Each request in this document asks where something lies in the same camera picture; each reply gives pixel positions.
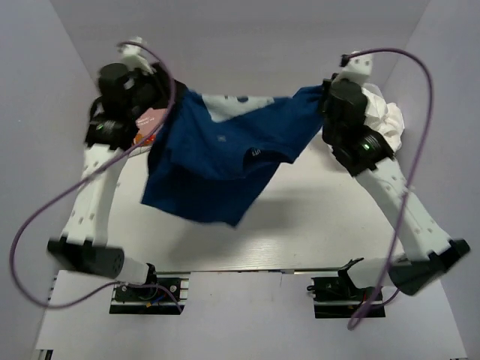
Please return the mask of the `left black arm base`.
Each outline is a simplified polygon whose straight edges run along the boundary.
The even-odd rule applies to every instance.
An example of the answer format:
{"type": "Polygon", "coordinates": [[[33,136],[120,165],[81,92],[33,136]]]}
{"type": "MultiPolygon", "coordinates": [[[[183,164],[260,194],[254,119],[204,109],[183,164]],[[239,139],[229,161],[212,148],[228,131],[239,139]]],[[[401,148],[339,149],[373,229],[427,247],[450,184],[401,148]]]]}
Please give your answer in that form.
{"type": "Polygon", "coordinates": [[[115,315],[180,315],[188,298],[189,274],[157,274],[157,283],[163,289],[115,286],[109,314],[115,315]]]}

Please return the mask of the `blue t-shirt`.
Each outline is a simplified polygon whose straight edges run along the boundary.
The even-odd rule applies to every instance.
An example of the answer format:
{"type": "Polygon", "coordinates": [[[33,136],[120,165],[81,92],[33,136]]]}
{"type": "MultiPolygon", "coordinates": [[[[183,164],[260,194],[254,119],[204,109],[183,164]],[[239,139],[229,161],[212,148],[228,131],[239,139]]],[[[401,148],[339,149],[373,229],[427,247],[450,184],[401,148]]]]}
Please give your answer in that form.
{"type": "Polygon", "coordinates": [[[197,223],[235,227],[282,163],[320,131],[321,86],[291,97],[184,91],[148,155],[142,204],[197,223]]]}

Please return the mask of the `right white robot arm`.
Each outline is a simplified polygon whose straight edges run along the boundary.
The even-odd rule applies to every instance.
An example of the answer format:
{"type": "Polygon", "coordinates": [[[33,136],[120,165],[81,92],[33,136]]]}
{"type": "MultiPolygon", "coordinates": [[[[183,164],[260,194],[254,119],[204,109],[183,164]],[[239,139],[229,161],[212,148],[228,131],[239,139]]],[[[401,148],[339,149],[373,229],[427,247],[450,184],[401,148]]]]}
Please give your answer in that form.
{"type": "Polygon", "coordinates": [[[337,73],[324,79],[319,111],[322,139],[337,162],[369,193],[403,246],[400,256],[356,259],[340,271],[340,293],[356,299],[376,275],[382,283],[414,296],[448,272],[469,252],[462,239],[452,238],[430,216],[407,180],[384,137],[365,124],[368,99],[360,85],[337,73]]]}

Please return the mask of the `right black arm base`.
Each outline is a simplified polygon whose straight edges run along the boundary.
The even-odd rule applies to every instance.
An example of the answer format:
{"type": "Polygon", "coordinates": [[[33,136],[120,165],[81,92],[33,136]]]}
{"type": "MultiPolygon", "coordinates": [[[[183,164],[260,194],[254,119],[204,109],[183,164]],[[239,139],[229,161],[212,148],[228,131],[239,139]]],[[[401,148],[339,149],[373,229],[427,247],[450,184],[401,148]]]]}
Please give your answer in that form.
{"type": "Polygon", "coordinates": [[[373,287],[350,289],[337,276],[312,277],[307,293],[313,299],[316,319],[348,319],[372,295],[373,287]]]}

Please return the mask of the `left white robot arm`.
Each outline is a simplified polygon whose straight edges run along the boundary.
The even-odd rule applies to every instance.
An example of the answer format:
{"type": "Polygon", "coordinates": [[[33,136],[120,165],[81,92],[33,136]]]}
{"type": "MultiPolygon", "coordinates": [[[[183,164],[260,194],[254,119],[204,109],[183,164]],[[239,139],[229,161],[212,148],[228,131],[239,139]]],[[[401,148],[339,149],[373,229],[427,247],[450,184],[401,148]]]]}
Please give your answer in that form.
{"type": "Polygon", "coordinates": [[[137,119],[149,109],[170,110],[176,99],[175,80],[161,63],[149,70],[112,63],[97,79],[100,97],[91,105],[85,136],[84,168],[73,209],[58,238],[47,251],[69,271],[133,284],[141,299],[158,292],[153,268],[109,246],[108,222],[119,176],[139,131],[137,119]]]}

